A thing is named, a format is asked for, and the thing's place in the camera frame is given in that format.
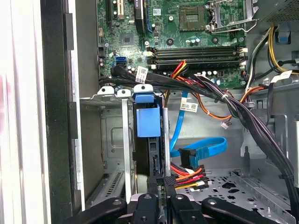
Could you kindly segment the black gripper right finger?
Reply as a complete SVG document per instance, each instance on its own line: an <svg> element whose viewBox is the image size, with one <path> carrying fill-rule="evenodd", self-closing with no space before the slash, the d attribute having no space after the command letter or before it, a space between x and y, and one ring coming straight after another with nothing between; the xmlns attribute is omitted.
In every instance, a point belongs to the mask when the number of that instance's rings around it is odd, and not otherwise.
<svg viewBox="0 0 299 224"><path fill-rule="evenodd" d="M205 198L197 209L198 203L188 196L176 194L172 176L163 178L164 185L170 187L170 208L181 224L207 224L205 215L219 224L274 224L275 221L263 217L256 212L224 201L216 197Z"/></svg>

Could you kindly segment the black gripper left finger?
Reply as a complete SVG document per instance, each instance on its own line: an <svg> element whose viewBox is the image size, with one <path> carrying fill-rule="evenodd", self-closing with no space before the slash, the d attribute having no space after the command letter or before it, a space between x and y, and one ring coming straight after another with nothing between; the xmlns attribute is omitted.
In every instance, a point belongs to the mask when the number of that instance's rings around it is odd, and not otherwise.
<svg viewBox="0 0 299 224"><path fill-rule="evenodd" d="M159 217L157 176L147 178L147 193L132 195L129 202L112 197L80 212L63 224L157 224Z"/></svg>

